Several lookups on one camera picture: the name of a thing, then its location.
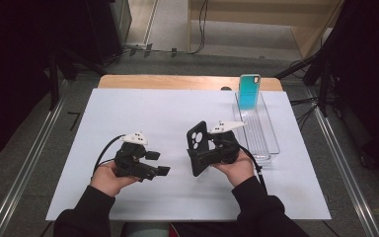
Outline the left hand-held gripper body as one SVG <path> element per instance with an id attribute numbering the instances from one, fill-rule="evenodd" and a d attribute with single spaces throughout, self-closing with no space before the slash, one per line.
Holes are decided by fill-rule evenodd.
<path id="1" fill-rule="evenodd" d="M 114 157 L 117 177 L 134 176 L 143 181 L 152 180 L 157 176 L 156 167 L 140 162 L 141 158 L 145 158 L 145 146 L 148 144 L 141 132 L 121 135 L 119 140 L 122 145 Z"/>

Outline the wooden table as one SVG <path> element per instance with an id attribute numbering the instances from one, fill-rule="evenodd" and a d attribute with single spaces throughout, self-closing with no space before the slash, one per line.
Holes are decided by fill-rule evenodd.
<path id="1" fill-rule="evenodd" d="M 99 88 L 221 90 L 239 89 L 239 78 L 229 76 L 105 75 Z"/>

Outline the wooden shelf unit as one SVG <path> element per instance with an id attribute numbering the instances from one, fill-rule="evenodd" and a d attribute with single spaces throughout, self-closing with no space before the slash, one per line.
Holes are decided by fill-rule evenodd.
<path id="1" fill-rule="evenodd" d="M 208 0 L 207 21 L 289 26 L 303 58 L 333 27 L 344 0 Z"/>

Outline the black phone case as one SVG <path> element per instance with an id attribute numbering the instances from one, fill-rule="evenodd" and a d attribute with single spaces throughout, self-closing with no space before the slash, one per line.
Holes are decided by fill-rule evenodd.
<path id="1" fill-rule="evenodd" d="M 196 124 L 193 128 L 191 128 L 187 132 L 187 142 L 188 142 L 188 150 L 196 150 L 196 151 L 208 151 L 210 150 L 209 144 L 209 133 L 207 132 L 207 126 L 205 121 L 201 121 Z M 195 164 L 191 159 L 191 169 L 192 174 L 197 177 L 199 176 L 209 165 L 200 165 Z"/>

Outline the person's right hand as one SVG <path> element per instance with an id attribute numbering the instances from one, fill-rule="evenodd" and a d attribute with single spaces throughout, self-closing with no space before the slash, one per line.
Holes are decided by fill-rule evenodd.
<path id="1" fill-rule="evenodd" d="M 213 167 L 222 172 L 234 188 L 254 176 L 253 162 L 242 150 L 234 163 L 213 164 Z"/>

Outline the aluminium floor rail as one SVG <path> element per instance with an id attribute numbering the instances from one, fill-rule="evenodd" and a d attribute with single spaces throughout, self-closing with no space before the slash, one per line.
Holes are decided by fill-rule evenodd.
<path id="1" fill-rule="evenodd" d="M 345 185 L 345 189 L 349 195 L 355 213 L 361 223 L 366 237 L 379 237 L 379 227 L 374 218 L 373 212 L 358 185 L 341 149 L 341 145 L 336 138 L 332 125 L 327 117 L 320 110 L 320 104 L 313 101 L 315 106 L 314 114 L 318 124 L 323 132 L 325 139 L 329 145 L 334 161 L 340 172 L 341 179 Z"/>
<path id="2" fill-rule="evenodd" d="M 10 191 L 5 195 L 5 198 L 0 205 L 0 237 L 3 234 L 18 206 L 18 203 L 26 189 L 27 183 L 35 169 L 39 160 L 40 154 L 46 145 L 46 142 L 54 128 L 54 125 L 59 117 L 59 114 L 66 101 L 66 95 L 70 89 L 70 83 L 63 80 L 59 86 L 59 101 L 55 104 L 54 109 L 47 113 L 46 118 L 39 130 L 39 133 L 27 155 L 25 161 L 13 182 Z"/>

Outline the glossy teal phone case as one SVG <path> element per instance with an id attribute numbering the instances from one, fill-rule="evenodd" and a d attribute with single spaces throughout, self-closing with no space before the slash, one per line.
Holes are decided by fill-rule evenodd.
<path id="1" fill-rule="evenodd" d="M 261 76 L 259 74 L 243 74 L 239 78 L 239 108 L 243 111 L 257 107 Z"/>

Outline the black cabinet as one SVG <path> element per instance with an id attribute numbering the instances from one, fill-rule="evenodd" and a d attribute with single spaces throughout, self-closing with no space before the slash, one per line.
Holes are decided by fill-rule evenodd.
<path id="1" fill-rule="evenodd" d="M 128 0 L 86 0 L 100 61 L 123 53 L 132 23 Z"/>

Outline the person's left hand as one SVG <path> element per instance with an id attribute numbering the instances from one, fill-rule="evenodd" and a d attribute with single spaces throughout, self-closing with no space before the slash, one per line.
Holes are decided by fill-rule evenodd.
<path id="1" fill-rule="evenodd" d="M 115 171 L 115 162 L 99 166 L 91 179 L 90 186 L 113 198 L 123 188 L 139 181 L 139 178 L 134 176 L 117 177 Z"/>

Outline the clear plastic rack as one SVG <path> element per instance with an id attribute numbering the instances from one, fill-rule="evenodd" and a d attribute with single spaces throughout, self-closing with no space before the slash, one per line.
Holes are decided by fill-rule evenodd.
<path id="1" fill-rule="evenodd" d="M 280 153 L 280 148 L 268 110 L 259 93 L 257 107 L 254 110 L 243 111 L 238 104 L 239 94 L 235 94 L 233 114 L 236 121 L 243 121 L 245 126 L 236 129 L 239 143 L 247 148 L 259 164 L 270 164 Z"/>

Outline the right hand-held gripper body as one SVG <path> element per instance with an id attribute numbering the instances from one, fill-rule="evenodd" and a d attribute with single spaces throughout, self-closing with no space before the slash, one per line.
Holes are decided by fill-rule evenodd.
<path id="1" fill-rule="evenodd" d="M 209 132 L 215 148 L 209 155 L 210 163 L 234 163 L 238 157 L 240 144 L 233 132 L 234 129 L 245 126 L 243 121 L 220 121 Z"/>

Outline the white board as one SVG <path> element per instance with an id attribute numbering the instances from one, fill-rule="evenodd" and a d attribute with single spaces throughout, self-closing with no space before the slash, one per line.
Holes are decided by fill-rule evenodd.
<path id="1" fill-rule="evenodd" d="M 328 210 L 309 154 L 283 92 L 263 98 L 280 153 L 263 169 L 269 194 L 292 219 L 328 219 Z M 90 182 L 97 158 L 111 159 L 121 134 L 142 132 L 165 177 L 120 191 L 110 213 L 122 221 L 232 221 L 240 209 L 226 177 L 214 168 L 192 174 L 186 134 L 204 120 L 209 127 L 234 117 L 232 91 L 96 89 L 92 92 L 66 160 L 47 219 L 76 205 Z"/>

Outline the black metal stand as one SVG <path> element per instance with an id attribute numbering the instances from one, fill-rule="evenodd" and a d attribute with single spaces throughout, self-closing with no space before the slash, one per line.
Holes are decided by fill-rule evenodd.
<path id="1" fill-rule="evenodd" d="M 75 62 L 82 64 L 100 76 L 107 74 L 102 67 L 80 56 L 73 50 L 63 47 L 53 47 L 48 55 L 48 78 L 50 82 L 49 109 L 51 111 L 55 110 L 56 105 L 60 101 L 58 72 L 61 72 L 67 80 L 75 80 L 78 75 L 78 70 L 74 66 Z"/>
<path id="2" fill-rule="evenodd" d="M 274 78 L 281 80 L 304 68 L 307 68 L 302 77 L 305 86 L 313 86 L 317 81 L 320 81 L 317 106 L 322 115 L 326 118 L 328 116 L 327 105 L 329 104 L 328 94 L 330 91 L 330 81 L 333 73 L 331 62 L 324 49 L 319 49 L 313 55 L 292 63 L 287 69 L 275 74 Z"/>

